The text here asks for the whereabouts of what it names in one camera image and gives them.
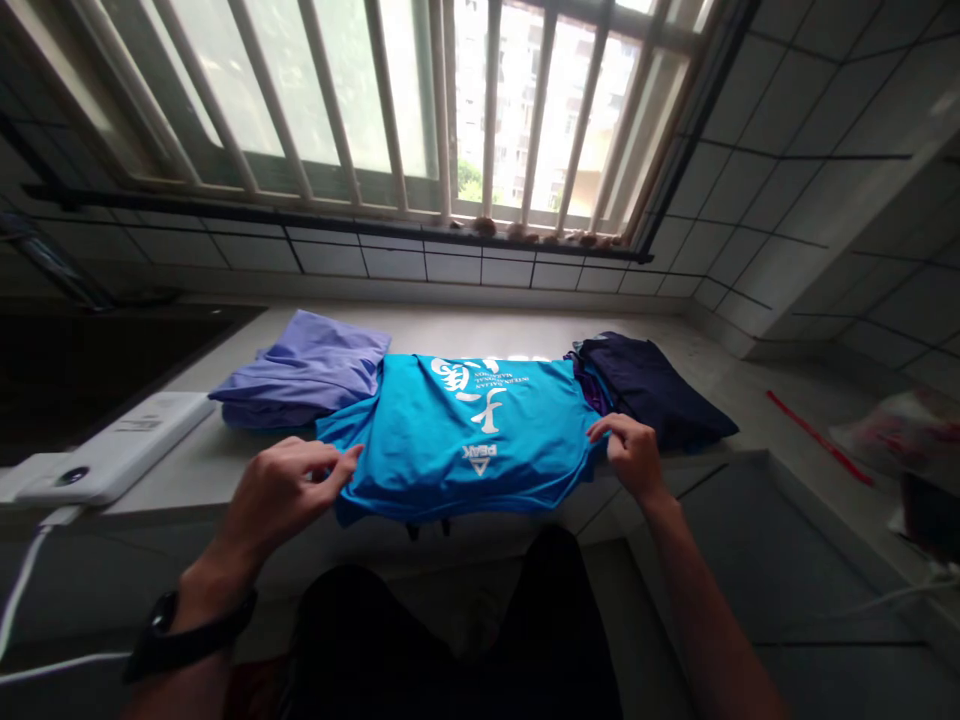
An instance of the peak logo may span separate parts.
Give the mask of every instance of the peak logo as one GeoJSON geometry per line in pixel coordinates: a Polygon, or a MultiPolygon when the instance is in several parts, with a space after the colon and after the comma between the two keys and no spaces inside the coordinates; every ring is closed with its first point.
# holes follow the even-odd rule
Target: peak logo
{"type": "Polygon", "coordinates": [[[469,460],[477,475],[483,477],[484,471],[490,464],[490,458],[497,456],[496,445],[464,445],[461,460],[469,460]]]}

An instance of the white power bank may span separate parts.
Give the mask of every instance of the white power bank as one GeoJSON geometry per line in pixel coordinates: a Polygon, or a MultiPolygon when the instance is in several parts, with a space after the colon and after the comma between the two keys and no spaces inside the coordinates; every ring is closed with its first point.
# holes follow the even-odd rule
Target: white power bank
{"type": "Polygon", "coordinates": [[[106,505],[129,490],[215,407],[205,393],[151,395],[44,468],[16,496],[28,505],[106,505]]]}

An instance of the plastic bag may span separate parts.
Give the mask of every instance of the plastic bag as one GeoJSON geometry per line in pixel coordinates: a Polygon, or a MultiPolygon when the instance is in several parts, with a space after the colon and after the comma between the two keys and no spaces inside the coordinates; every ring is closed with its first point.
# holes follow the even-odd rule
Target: plastic bag
{"type": "Polygon", "coordinates": [[[878,472],[912,473],[960,495],[960,422],[922,390],[893,395],[867,417],[830,428],[844,451],[878,472]]]}

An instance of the black pants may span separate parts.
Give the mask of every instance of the black pants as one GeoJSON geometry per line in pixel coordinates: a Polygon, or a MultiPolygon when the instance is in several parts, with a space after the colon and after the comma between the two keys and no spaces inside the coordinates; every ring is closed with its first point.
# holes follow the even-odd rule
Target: black pants
{"type": "Polygon", "coordinates": [[[555,527],[530,546],[496,643],[475,665],[355,566],[307,590],[291,656],[284,718],[622,717],[580,548],[555,527]]]}

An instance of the charging cable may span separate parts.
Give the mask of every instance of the charging cable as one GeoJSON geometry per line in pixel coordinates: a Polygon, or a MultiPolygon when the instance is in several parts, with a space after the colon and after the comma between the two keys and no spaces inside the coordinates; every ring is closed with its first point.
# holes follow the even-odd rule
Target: charging cable
{"type": "MultiPolygon", "coordinates": [[[[30,543],[30,547],[27,548],[26,554],[23,556],[23,562],[20,565],[20,574],[17,576],[17,581],[13,585],[13,590],[10,591],[6,607],[3,610],[3,619],[0,620],[0,662],[3,661],[3,657],[7,652],[7,646],[10,644],[10,635],[13,632],[13,620],[17,614],[17,606],[20,604],[20,599],[27,589],[27,583],[30,582],[30,575],[33,573],[33,567],[37,563],[37,555],[40,554],[40,546],[43,545],[44,540],[53,532],[55,527],[69,525],[80,517],[81,513],[83,513],[82,506],[65,505],[50,513],[37,527],[37,534],[30,543]]],[[[68,670],[89,663],[120,660],[129,656],[129,652],[108,652],[85,655],[31,670],[22,670],[8,675],[0,675],[0,686],[50,675],[55,672],[60,672],[61,670],[68,670]]]]}
{"type": "Polygon", "coordinates": [[[861,605],[855,605],[845,610],[839,610],[837,612],[826,613],[823,615],[814,615],[809,620],[801,620],[797,623],[785,625],[780,628],[779,632],[787,634],[794,630],[799,630],[800,628],[809,627],[811,625],[817,625],[822,622],[844,620],[846,618],[865,613],[868,610],[873,610],[874,608],[882,605],[886,605],[897,600],[902,600],[905,597],[925,595],[927,593],[938,592],[940,590],[951,590],[955,588],[960,588],[960,568],[953,563],[950,565],[931,563],[930,577],[928,578],[927,582],[923,583],[922,585],[913,585],[911,587],[901,588],[900,590],[894,590],[886,595],[881,595],[878,598],[874,598],[869,602],[865,602],[861,605]]]}

